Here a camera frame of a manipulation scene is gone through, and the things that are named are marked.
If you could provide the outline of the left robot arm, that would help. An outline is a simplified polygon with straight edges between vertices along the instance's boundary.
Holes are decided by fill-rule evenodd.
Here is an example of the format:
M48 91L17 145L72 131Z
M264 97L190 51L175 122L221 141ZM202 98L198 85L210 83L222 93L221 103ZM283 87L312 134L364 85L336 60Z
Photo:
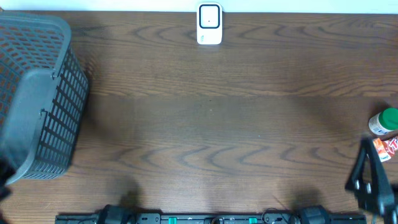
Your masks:
M1 202L11 194L11 189L7 186L7 181L15 174L15 170L5 160L1 159Z

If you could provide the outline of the orange white tissue packet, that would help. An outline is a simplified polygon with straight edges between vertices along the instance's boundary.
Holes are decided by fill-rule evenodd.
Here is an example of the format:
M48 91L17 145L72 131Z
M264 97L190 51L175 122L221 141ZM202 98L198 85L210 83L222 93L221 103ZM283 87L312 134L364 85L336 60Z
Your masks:
M385 146L379 138L373 139L373 145L381 162L386 162L391 159L391 155L386 151Z

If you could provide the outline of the red snack packet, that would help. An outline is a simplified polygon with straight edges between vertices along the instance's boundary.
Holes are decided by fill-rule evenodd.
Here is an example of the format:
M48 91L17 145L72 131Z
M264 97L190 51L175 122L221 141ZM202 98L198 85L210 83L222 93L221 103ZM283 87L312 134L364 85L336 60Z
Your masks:
M397 150L398 150L397 136L387 139L387 140L383 141L382 143L383 143L384 149L391 157L394 157L397 154Z

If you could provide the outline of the green lid jar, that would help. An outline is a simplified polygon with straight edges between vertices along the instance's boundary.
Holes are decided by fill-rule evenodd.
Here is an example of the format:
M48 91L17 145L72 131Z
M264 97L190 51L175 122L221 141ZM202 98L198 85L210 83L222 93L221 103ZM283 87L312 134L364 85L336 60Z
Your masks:
M368 126L370 131L378 136L397 130L397 109L388 108L374 115L369 119Z

